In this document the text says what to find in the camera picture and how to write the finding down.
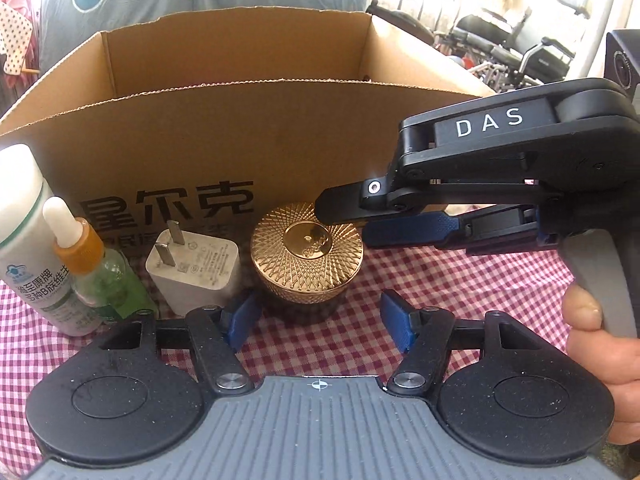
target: orange dropper cap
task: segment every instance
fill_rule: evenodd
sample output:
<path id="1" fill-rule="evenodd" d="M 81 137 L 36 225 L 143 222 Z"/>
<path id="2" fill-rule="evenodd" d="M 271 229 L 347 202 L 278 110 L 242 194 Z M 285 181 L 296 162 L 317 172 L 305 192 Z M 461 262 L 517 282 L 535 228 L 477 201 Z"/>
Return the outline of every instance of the orange dropper cap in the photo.
<path id="1" fill-rule="evenodd" d="M 84 218 L 74 218 L 65 201 L 54 196 L 42 208 L 44 219 L 56 235 L 53 250 L 76 275 L 89 274 L 104 256 L 104 243 Z"/>

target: metal pivot pin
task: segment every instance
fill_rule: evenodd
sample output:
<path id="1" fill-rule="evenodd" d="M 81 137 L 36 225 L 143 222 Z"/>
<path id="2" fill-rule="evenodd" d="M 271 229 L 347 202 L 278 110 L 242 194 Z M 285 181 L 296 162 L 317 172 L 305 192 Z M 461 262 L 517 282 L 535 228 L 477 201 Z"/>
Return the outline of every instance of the metal pivot pin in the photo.
<path id="1" fill-rule="evenodd" d="M 156 250 L 158 254 L 160 254 L 160 259 L 162 263 L 165 265 L 169 265 L 175 267 L 174 257 L 171 256 L 171 251 L 169 250 L 169 246 L 167 244 L 155 244 Z"/>
<path id="2" fill-rule="evenodd" d="M 169 220 L 166 224 L 174 244 L 184 245 L 184 235 L 182 234 L 182 229 L 180 229 L 180 224 L 175 220 Z"/>
<path id="3" fill-rule="evenodd" d="M 249 383 L 249 379 L 244 374 L 230 373 L 218 377 L 216 383 L 223 390 L 239 390 Z"/>
<path id="4" fill-rule="evenodd" d="M 394 377 L 394 383 L 396 386 L 400 386 L 400 388 L 420 388 L 426 382 L 424 377 L 420 374 L 416 374 L 414 372 L 403 372 Z"/>

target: green glass bottle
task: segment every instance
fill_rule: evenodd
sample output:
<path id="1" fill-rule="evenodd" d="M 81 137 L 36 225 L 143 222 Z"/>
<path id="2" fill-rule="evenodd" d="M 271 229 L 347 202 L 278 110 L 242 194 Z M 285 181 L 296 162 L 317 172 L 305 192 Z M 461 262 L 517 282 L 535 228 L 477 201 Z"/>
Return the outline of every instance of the green glass bottle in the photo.
<path id="1" fill-rule="evenodd" d="M 74 218 L 58 197 L 45 202 L 42 213 L 56 235 L 54 251 L 72 275 L 78 298 L 106 322 L 116 322 L 140 310 L 158 315 L 145 286 L 122 253 L 104 247 L 83 218 Z"/>

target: white curtain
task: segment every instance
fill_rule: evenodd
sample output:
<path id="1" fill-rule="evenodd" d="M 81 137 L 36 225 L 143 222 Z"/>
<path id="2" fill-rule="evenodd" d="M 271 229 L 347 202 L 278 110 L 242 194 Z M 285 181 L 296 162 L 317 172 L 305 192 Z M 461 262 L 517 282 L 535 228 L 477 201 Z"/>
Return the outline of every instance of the white curtain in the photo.
<path id="1" fill-rule="evenodd" d="M 598 41 L 598 49 L 593 62 L 588 70 L 582 71 L 581 75 L 602 77 L 604 73 L 606 33 L 617 28 L 640 28 L 640 0 L 612 1 L 604 33 L 600 38 L 595 38 L 595 41 Z"/>

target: white power adapter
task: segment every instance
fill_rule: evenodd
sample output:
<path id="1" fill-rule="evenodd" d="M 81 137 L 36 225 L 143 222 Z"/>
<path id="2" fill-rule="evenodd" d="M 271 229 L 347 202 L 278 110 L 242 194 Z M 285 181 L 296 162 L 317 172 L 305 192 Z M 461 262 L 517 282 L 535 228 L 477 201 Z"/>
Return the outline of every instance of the white power adapter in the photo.
<path id="1" fill-rule="evenodd" d="M 226 306 L 241 288 L 238 246 L 167 224 L 145 267 L 171 310 L 185 316 L 200 306 Z"/>

